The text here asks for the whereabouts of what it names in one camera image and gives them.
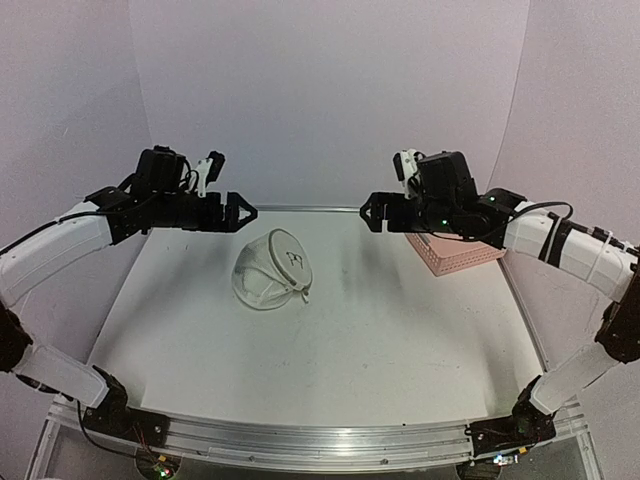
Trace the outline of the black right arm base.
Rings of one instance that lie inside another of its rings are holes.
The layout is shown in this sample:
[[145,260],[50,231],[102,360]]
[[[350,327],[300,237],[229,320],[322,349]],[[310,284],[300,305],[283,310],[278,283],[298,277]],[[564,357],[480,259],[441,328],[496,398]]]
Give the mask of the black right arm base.
[[531,394],[540,376],[519,394],[508,416],[471,422],[465,435],[471,439],[473,456],[533,447],[556,436],[555,414],[544,414],[531,403]]

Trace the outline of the white mesh laundry bag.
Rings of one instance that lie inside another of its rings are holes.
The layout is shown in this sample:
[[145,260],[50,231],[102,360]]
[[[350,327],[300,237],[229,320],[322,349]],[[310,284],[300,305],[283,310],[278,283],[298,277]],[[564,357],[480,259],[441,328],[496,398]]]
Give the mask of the white mesh laundry bag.
[[313,271],[302,244],[281,228],[246,244],[231,274],[237,298],[257,311],[279,309],[294,298],[307,304],[312,284]]

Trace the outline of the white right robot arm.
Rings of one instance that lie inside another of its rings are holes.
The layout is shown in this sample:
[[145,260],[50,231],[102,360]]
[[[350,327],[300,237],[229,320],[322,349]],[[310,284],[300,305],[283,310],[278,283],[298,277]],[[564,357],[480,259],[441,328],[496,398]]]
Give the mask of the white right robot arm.
[[573,219],[567,201],[531,201],[504,188],[478,191],[459,151],[426,155],[405,149],[392,158],[397,192],[374,191],[359,209],[375,233],[430,234],[481,243],[537,261],[596,292],[609,304],[593,339],[532,382],[503,433],[524,443],[542,415],[617,366],[639,360],[639,250],[600,227]]

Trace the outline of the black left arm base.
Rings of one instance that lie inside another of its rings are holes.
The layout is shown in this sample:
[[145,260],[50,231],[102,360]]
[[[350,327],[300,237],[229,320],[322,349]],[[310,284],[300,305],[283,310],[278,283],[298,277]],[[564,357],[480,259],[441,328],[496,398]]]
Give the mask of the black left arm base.
[[93,432],[138,442],[141,446],[164,447],[169,430],[168,416],[133,408],[125,387],[105,370],[93,369],[106,382],[107,393],[97,407],[86,407],[82,425]]

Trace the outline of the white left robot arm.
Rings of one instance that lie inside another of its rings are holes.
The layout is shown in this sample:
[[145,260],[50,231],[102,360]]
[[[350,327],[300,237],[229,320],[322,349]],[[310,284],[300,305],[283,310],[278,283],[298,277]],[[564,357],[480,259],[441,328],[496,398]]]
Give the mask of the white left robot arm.
[[190,164],[165,146],[141,152],[135,171],[104,187],[67,213],[1,250],[1,370],[37,388],[96,408],[94,417],[114,437],[134,428],[134,415],[111,397],[120,384],[51,345],[37,342],[13,307],[76,261],[155,228],[233,234],[258,217],[237,192],[208,191],[224,166],[213,151]]

